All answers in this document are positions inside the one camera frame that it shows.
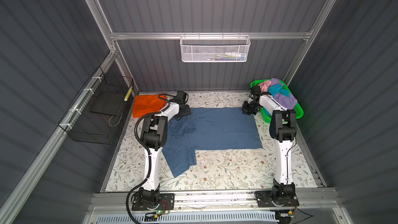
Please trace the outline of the blue t shirt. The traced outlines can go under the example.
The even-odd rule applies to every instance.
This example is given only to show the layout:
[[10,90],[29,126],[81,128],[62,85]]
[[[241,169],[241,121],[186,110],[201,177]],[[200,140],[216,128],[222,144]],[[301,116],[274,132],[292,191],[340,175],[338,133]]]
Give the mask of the blue t shirt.
[[240,108],[193,108],[191,115],[168,122],[162,150],[174,177],[197,164],[197,150],[259,149],[262,142],[253,115]]

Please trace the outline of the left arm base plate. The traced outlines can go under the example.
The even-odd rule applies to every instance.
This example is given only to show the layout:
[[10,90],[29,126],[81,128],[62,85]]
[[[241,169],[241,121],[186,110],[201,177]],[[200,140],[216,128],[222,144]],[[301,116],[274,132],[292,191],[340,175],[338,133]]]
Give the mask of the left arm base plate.
[[137,192],[133,194],[133,211],[170,211],[174,209],[175,194],[166,194],[159,192]]

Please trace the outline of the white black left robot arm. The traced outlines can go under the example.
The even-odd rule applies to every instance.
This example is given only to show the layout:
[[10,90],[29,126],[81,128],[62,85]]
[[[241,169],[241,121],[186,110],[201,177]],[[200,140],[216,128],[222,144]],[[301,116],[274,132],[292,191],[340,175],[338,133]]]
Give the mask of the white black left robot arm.
[[139,184],[137,202],[155,208],[160,201],[159,167],[160,155],[167,141],[168,122],[191,114],[189,95],[177,91],[176,95],[162,93],[159,99],[166,105],[159,111],[140,117],[134,127],[137,141],[145,148],[145,178]]

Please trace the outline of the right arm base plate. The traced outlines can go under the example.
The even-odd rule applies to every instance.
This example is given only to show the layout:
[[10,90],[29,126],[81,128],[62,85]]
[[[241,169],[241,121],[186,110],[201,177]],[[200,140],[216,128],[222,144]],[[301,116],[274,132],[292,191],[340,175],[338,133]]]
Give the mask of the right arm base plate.
[[271,190],[254,192],[258,207],[298,207],[300,203],[296,195],[275,193]]

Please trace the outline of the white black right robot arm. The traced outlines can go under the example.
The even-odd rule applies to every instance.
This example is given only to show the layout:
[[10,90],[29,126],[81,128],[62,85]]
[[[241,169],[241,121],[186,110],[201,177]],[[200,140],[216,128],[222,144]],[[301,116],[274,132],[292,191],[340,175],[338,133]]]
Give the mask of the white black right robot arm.
[[276,146],[276,172],[268,198],[277,207],[287,204],[297,207],[299,202],[291,165],[291,153],[296,144],[296,112],[279,104],[271,93],[261,91],[259,86],[253,86],[249,99],[242,105],[243,114],[256,115],[261,108],[266,109],[271,115],[269,134]]

